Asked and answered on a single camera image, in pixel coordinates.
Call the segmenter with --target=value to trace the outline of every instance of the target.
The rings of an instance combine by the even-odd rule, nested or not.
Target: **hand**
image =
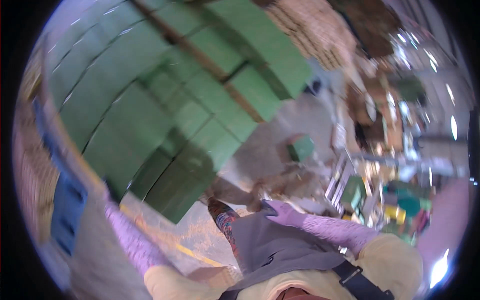
[[[263,204],[271,206],[276,211],[277,216],[265,216],[267,219],[275,223],[300,228],[303,224],[303,221],[307,217],[307,214],[299,213],[288,203],[279,200],[262,200],[262,202]]]

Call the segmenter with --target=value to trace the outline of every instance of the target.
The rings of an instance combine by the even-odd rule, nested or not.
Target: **ceiling light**
[[[432,277],[430,278],[430,288],[433,288],[437,283],[442,280],[448,270],[447,264],[448,249],[445,251],[444,256],[435,263],[432,269]]]
[[[399,37],[399,38],[402,40],[402,42],[404,42],[404,43],[406,43],[406,42],[407,42],[407,40],[405,40],[405,39],[403,38],[403,36],[402,36],[400,33],[399,33],[399,34],[397,34],[397,36],[398,36],[398,37]]]
[[[423,51],[425,51],[425,54],[427,54],[428,58],[433,60],[433,62],[438,66],[438,63],[435,57],[433,57],[433,55],[429,51],[425,50],[425,48],[423,49]]]
[[[445,84],[445,86],[447,87],[447,91],[448,91],[448,94],[450,95],[450,99],[452,99],[453,106],[455,106],[455,98],[453,98],[452,89],[450,89],[450,86],[448,84]]]
[[[435,71],[435,73],[437,73],[437,67],[435,67],[435,64],[432,60],[430,60],[430,65],[432,66],[432,69]]]
[[[452,124],[453,139],[456,140],[457,130],[456,130],[456,121],[455,121],[454,116],[452,116],[451,124]]]
[[[413,33],[412,33],[412,36],[413,36],[413,38],[417,41],[417,43],[420,43],[420,42],[419,42],[419,39],[417,39],[417,37],[416,37]]]

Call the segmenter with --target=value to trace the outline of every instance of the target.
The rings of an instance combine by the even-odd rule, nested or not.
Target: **stacked green crates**
[[[242,17],[223,15],[231,0],[135,1],[144,13],[129,1],[103,1],[72,25],[49,53],[50,88],[92,169],[115,193],[130,190],[177,223],[257,123],[303,89],[310,70],[247,0],[234,3]],[[172,45],[165,32],[182,42]]]
[[[295,98],[310,67],[275,24],[249,0],[222,0],[204,6],[212,27],[247,59],[280,99]]]

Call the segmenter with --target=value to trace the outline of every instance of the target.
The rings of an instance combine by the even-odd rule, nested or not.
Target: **person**
[[[412,299],[421,283],[421,257],[395,235],[301,214],[277,200],[240,217],[210,198],[208,211],[243,273],[227,290],[211,288],[184,277],[115,202],[105,204],[106,218],[154,300],[402,300]],[[355,257],[345,258],[339,245]]]

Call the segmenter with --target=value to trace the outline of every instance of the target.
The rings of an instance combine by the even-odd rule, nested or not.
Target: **green box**
[[[288,153],[293,161],[302,162],[312,155],[315,145],[308,134],[299,137],[292,144],[287,145]]]
[[[117,7],[109,8],[99,18],[96,26],[102,28],[105,39],[111,41],[122,31],[132,27],[132,25],[145,17],[134,7],[130,1],[125,1]]]
[[[245,142],[257,123],[233,100],[223,86],[207,72],[201,72],[190,79],[185,88],[215,114],[225,128],[241,142]]]
[[[132,81],[151,69],[152,63],[158,61],[170,47],[148,21],[142,21],[123,31],[108,50]]]
[[[312,70],[305,59],[296,57],[286,57],[279,62],[260,66],[257,71],[282,100],[295,99],[305,89],[307,79],[312,76]]]
[[[161,149],[157,149],[138,170],[129,190],[143,200],[170,163],[171,159]]]
[[[106,175],[117,195],[124,195],[137,170],[143,163],[131,145],[107,121],[102,122],[84,152],[84,159],[99,175]]]
[[[244,58],[211,27],[188,37],[190,44],[206,55],[226,75],[232,74]]]
[[[280,99],[295,98],[312,71],[287,35],[248,0],[205,5],[204,17],[260,72]]]
[[[191,5],[182,2],[167,3],[152,14],[167,23],[180,36],[186,36],[204,26],[199,12]]]
[[[222,0],[204,6],[204,17],[229,38],[250,62],[257,66],[285,56],[301,56],[288,36],[266,13],[248,0]]]
[[[181,86],[178,78],[171,76],[165,68],[158,66],[151,72],[142,74],[139,82],[156,97],[160,102],[169,99]]]
[[[166,5],[166,0],[137,0],[150,11],[156,11]]]
[[[209,120],[188,141],[176,161],[199,180],[212,180],[240,145],[217,120]]]
[[[168,156],[174,157],[211,116],[184,89],[177,90],[161,105],[164,107],[163,111],[173,119],[175,125],[170,129],[160,147]]]
[[[49,84],[57,108],[61,107],[92,60],[107,47],[108,42],[102,35],[98,26],[89,29],[53,70]]]
[[[362,177],[350,176],[340,197],[340,203],[344,206],[345,210],[354,213],[363,203],[366,196],[367,191],[365,190],[365,183]]]
[[[209,184],[192,176],[175,160],[155,182],[144,201],[177,224]]]
[[[252,66],[247,66],[238,72],[227,83],[233,86],[240,96],[267,122],[275,116],[276,110],[282,104],[268,83]]]
[[[172,79],[181,83],[187,82],[202,70],[195,58],[178,46],[163,53],[158,66],[160,71],[166,72]]]
[[[87,70],[60,110],[65,129],[80,152],[121,89],[115,70],[103,69],[102,65],[95,64]]]
[[[131,84],[113,102],[103,121],[112,124],[142,161],[147,160],[167,139],[175,126],[174,120],[156,100],[136,83]]]

